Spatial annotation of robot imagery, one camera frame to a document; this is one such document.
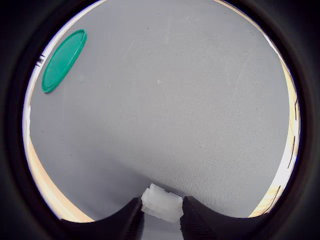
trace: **gray fabric surface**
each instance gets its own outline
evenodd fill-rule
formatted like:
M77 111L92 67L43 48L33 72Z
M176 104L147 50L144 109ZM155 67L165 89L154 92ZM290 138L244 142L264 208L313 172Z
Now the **gray fabric surface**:
M289 124L284 72L263 35L211 0L108 0L56 47L78 29L87 41L70 72L45 94L46 62L31 99L31 140L65 196L98 220L155 183L248 217ZM147 219L145 239L179 231Z

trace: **wooden edge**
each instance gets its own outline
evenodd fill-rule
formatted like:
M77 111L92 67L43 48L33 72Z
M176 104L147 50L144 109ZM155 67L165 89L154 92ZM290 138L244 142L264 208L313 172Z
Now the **wooden edge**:
M286 138L283 156L279 168L274 176L274 179L260 201L258 206L250 214L249 218L260 216L270 212L273 206L277 203L281 194L287 186L291 173L297 159L299 140L300 140L300 112L297 99L297 92L293 83L293 79L282 59L280 59L285 75L286 85L288 88L289 97L289 126L288 135Z
M61 219L76 223L94 222L57 188L42 166L31 139L29 139L27 146L27 156L32 177L42 197Z

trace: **green lid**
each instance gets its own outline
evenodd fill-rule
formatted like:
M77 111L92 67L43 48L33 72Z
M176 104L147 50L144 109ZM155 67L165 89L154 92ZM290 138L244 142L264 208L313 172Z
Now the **green lid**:
M53 91L67 75L87 40L84 29L75 31L68 36L55 50L42 79L42 90L45 93Z

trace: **white object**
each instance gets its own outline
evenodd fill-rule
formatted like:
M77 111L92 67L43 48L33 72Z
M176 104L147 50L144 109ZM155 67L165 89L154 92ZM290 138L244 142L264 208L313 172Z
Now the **white object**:
M182 197L172 192L166 192L153 183L144 191L141 200L141 211L170 223L175 223L184 214Z

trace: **white plastic block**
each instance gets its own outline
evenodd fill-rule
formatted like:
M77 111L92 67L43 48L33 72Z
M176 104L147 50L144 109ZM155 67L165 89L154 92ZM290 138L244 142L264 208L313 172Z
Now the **white plastic block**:
M144 191L141 200L141 211L171 223L178 221L184 214L182 197L166 192L153 183Z

